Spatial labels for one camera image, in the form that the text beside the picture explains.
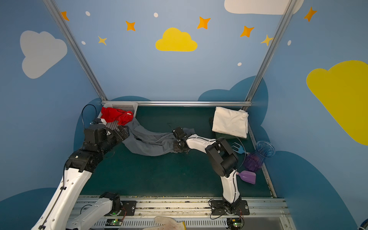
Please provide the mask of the grey t shirt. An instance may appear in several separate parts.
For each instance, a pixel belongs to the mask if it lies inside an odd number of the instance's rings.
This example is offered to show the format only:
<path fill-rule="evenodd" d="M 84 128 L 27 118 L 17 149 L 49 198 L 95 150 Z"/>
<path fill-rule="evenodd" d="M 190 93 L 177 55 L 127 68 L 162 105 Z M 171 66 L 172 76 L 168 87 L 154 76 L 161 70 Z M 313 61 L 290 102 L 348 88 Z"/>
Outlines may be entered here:
<path fill-rule="evenodd" d="M 144 128 L 137 119 L 126 124 L 129 127 L 129 137 L 122 141 L 132 153 L 156 157 L 168 153 L 188 153 L 188 147 L 180 147 L 173 133 L 151 132 Z"/>

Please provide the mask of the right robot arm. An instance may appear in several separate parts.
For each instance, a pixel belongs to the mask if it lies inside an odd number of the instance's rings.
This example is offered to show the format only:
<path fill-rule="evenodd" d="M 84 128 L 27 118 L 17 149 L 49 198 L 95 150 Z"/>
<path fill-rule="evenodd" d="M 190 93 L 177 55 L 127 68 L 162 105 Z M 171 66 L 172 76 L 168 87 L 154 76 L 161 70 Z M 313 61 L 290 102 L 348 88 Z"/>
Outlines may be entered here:
<path fill-rule="evenodd" d="M 229 143 L 225 138 L 207 139 L 197 134 L 190 135 L 181 127 L 175 128 L 172 133 L 176 138 L 175 151 L 184 152 L 195 149 L 208 156 L 213 170 L 221 179 L 224 208 L 234 213 L 242 198 L 236 179 L 238 157 Z"/>

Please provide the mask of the white plastic laundry basket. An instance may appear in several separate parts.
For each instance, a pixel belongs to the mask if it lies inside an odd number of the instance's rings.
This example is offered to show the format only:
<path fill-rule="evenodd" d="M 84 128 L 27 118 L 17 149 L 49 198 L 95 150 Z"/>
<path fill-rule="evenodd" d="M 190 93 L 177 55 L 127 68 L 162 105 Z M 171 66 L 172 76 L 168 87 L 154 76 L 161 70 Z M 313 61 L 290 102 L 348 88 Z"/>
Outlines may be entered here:
<path fill-rule="evenodd" d="M 111 107 L 111 108 L 121 109 L 121 110 L 125 110 L 125 111 L 132 111 L 134 113 L 134 118 L 136 117 L 136 113 L 137 113 L 137 110 L 138 110 L 138 105 L 136 103 L 105 104 L 105 105 L 103 105 L 103 107 L 105 107 L 105 108 Z M 112 122 L 112 123 L 107 123 L 104 119 L 101 119 L 101 116 L 102 116 L 102 113 L 100 112 L 100 114 L 98 115 L 98 119 L 100 119 L 102 121 L 102 123 L 105 124 L 108 128 L 110 128 L 110 129 L 117 129 L 118 128 L 119 125 L 118 125 L 117 121 Z"/>

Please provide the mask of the folded white t shirt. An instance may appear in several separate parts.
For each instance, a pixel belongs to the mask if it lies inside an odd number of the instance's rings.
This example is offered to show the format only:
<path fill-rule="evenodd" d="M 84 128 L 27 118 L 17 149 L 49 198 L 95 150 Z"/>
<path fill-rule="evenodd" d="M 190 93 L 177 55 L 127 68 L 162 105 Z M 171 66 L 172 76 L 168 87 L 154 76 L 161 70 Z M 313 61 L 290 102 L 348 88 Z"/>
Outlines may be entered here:
<path fill-rule="evenodd" d="M 246 139 L 248 117 L 244 110 L 235 111 L 218 106 L 214 113 L 212 131 Z"/>

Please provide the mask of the white work glove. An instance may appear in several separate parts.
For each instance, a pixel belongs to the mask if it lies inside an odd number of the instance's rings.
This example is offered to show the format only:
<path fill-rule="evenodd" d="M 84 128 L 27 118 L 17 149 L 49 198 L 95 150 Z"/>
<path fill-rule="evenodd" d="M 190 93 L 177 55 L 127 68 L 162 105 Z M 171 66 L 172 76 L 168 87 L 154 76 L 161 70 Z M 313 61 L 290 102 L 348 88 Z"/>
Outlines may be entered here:
<path fill-rule="evenodd" d="M 144 228 L 143 230 L 187 230 L 184 222 L 177 222 L 170 217 L 157 216 L 154 218 L 159 226 Z"/>

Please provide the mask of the left circuit board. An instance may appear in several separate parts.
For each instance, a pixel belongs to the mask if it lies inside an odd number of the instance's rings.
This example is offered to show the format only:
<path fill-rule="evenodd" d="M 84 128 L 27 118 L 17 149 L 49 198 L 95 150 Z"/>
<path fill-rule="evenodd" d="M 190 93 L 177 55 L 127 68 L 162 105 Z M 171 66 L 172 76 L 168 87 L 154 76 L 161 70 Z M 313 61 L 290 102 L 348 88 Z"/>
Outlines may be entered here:
<path fill-rule="evenodd" d="M 107 219 L 106 227 L 120 227 L 122 225 L 122 219 Z"/>

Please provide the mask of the circuit board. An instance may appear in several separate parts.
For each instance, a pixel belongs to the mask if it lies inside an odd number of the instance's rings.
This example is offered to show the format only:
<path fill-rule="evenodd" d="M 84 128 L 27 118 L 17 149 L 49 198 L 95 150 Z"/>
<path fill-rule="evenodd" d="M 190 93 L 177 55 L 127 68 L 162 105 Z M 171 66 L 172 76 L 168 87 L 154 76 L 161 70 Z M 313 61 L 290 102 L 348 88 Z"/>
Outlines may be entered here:
<path fill-rule="evenodd" d="M 122 225 L 122 219 L 107 219 L 106 227 L 120 227 Z"/>
<path fill-rule="evenodd" d="M 243 222 L 239 218 L 228 218 L 226 223 L 227 230 L 240 230 L 243 227 Z"/>

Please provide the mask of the right circuit board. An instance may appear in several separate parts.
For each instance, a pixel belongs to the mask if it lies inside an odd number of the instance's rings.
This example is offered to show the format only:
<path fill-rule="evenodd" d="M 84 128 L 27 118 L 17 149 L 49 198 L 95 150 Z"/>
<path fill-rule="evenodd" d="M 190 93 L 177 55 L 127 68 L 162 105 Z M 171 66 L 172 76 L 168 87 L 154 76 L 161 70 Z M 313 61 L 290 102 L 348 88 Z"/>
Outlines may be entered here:
<path fill-rule="evenodd" d="M 228 218 L 226 223 L 227 230 L 240 230 L 243 227 L 243 222 L 239 218 Z"/>

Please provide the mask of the horizontal aluminium frame bar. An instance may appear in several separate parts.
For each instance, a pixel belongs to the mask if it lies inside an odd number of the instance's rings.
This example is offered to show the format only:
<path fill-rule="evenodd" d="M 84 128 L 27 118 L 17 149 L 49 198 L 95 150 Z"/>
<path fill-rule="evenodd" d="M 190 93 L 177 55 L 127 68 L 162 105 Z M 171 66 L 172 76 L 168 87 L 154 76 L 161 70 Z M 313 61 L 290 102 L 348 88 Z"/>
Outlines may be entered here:
<path fill-rule="evenodd" d="M 105 104 L 136 103 L 138 106 L 167 106 L 167 107 L 250 107 L 249 101 L 102 101 Z"/>

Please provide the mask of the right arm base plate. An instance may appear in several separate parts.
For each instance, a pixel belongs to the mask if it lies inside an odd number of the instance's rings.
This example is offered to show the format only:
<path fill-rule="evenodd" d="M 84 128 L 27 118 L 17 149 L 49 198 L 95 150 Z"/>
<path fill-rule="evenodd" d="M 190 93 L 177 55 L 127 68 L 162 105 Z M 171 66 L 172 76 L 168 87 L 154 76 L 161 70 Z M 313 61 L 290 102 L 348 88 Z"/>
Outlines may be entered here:
<path fill-rule="evenodd" d="M 239 215 L 248 216 L 250 210 L 247 201 L 241 200 L 235 204 L 229 204 L 223 200 L 209 200 L 209 206 L 211 214 L 213 216 L 224 216 L 224 215 Z"/>

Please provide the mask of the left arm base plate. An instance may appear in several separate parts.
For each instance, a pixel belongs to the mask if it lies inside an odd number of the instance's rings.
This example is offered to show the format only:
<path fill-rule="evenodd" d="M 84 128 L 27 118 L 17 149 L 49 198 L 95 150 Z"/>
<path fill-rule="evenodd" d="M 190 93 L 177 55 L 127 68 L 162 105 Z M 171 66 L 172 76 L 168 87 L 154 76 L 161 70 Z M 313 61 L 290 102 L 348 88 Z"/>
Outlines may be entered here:
<path fill-rule="evenodd" d="M 137 201 L 114 201 L 112 210 L 106 216 L 134 216 Z"/>

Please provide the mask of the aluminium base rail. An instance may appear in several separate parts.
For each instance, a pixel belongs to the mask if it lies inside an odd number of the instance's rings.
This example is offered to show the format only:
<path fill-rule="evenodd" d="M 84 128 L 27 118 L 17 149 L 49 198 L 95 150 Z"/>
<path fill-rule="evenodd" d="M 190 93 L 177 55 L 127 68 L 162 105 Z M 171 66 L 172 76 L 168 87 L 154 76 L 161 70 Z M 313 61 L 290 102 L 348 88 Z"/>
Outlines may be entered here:
<path fill-rule="evenodd" d="M 80 196 L 70 214 L 73 220 L 85 212 L 99 197 Z M 241 230 L 294 230 L 295 224 L 285 200 L 280 198 L 244 198 L 250 215 L 213 216 L 209 200 L 221 200 L 218 197 L 121 197 L 120 201 L 137 201 L 134 216 L 103 216 L 89 230 L 139 230 L 159 226 L 154 218 L 170 217 L 177 222 L 184 222 L 186 228 L 213 228 L 227 230 L 227 219 L 241 219 Z M 107 219 L 122 219 L 120 227 L 106 227 Z"/>

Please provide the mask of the right aluminium frame post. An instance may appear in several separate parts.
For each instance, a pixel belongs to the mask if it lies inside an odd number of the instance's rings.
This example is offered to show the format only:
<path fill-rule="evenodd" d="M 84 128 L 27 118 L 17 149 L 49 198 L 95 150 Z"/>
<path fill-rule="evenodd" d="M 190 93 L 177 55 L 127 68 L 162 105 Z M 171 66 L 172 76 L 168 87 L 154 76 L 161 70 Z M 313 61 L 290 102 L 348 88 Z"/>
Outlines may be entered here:
<path fill-rule="evenodd" d="M 267 68 L 269 66 L 269 64 L 271 63 L 271 60 L 276 52 L 276 49 L 277 47 L 279 46 L 279 43 L 281 42 L 281 39 L 291 21 L 291 18 L 293 16 L 293 11 L 294 9 L 296 8 L 296 5 L 297 5 L 297 2 L 296 0 L 292 0 L 292 1 L 289 1 L 288 4 L 287 4 L 287 7 L 284 11 L 284 14 L 282 15 L 281 19 L 280 19 L 280 22 L 277 26 L 277 29 L 275 31 L 275 34 L 274 34 L 274 38 L 271 40 L 271 44 L 268 46 L 268 49 L 267 49 L 267 52 L 265 54 L 265 57 L 262 61 L 262 64 L 259 68 L 259 71 L 249 89 L 249 92 L 246 96 L 246 99 L 244 101 L 244 104 L 246 106 L 251 106 L 252 105 L 252 100 L 255 96 L 255 93 L 267 71 Z"/>

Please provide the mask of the aluminium frame post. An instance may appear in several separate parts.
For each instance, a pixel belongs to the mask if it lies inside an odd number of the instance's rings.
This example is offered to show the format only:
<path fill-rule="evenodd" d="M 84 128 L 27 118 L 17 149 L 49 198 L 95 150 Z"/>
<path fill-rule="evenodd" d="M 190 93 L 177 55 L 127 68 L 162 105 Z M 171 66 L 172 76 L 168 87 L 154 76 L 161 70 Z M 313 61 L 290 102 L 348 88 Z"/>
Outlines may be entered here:
<path fill-rule="evenodd" d="M 65 37 L 68 44 L 70 45 L 78 62 L 80 63 L 82 69 L 84 70 L 87 78 L 89 79 L 90 83 L 94 87 L 98 96 L 100 97 L 102 101 L 108 101 L 106 94 L 104 93 L 96 75 L 94 74 L 91 66 L 89 65 L 74 35 L 72 34 L 70 28 L 68 27 L 66 20 L 63 18 L 62 13 L 59 10 L 59 7 L 57 6 L 56 2 L 51 1 L 51 0 L 43 0 L 43 3 L 47 7 L 48 11 L 52 15 L 54 21 L 56 22 L 63 36 Z"/>
<path fill-rule="evenodd" d="M 297 2 L 296 0 L 292 0 L 292 1 L 289 1 L 288 4 L 287 4 L 287 7 L 284 11 L 284 14 L 282 15 L 281 19 L 280 19 L 280 22 L 277 26 L 277 29 L 275 31 L 275 34 L 274 34 L 274 38 L 271 40 L 271 44 L 268 46 L 268 49 L 267 49 L 267 52 L 265 54 L 265 57 L 262 61 L 262 64 L 259 68 L 259 71 L 249 89 L 249 92 L 246 96 L 246 99 L 244 101 L 244 104 L 246 106 L 251 106 L 252 105 L 252 100 L 255 96 L 255 93 L 267 71 L 267 68 L 269 66 L 269 64 L 271 63 L 271 60 L 276 52 L 276 49 L 277 47 L 279 46 L 279 43 L 281 42 L 281 39 L 291 21 L 291 18 L 293 16 L 293 11 L 294 9 L 296 8 L 296 5 L 297 5 Z"/>

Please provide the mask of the left aluminium frame post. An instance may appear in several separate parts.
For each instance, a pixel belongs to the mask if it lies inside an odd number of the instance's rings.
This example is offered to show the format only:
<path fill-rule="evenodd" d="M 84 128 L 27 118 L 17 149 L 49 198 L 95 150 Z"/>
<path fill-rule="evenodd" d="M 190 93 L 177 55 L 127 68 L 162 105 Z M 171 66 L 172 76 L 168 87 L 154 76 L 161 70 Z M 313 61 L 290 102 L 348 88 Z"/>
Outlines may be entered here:
<path fill-rule="evenodd" d="M 52 15 L 54 21 L 56 22 L 63 36 L 65 37 L 68 44 L 70 45 L 78 62 L 80 63 L 82 69 L 84 70 L 87 78 L 89 79 L 90 83 L 94 87 L 98 96 L 100 97 L 102 101 L 108 101 L 106 94 L 104 93 L 96 75 L 94 74 L 91 66 L 89 65 L 74 35 L 72 34 L 70 28 L 68 27 L 66 20 L 63 18 L 62 13 L 59 10 L 59 7 L 57 6 L 56 2 L 51 1 L 51 0 L 43 0 L 43 3 L 47 7 L 48 11 Z"/>

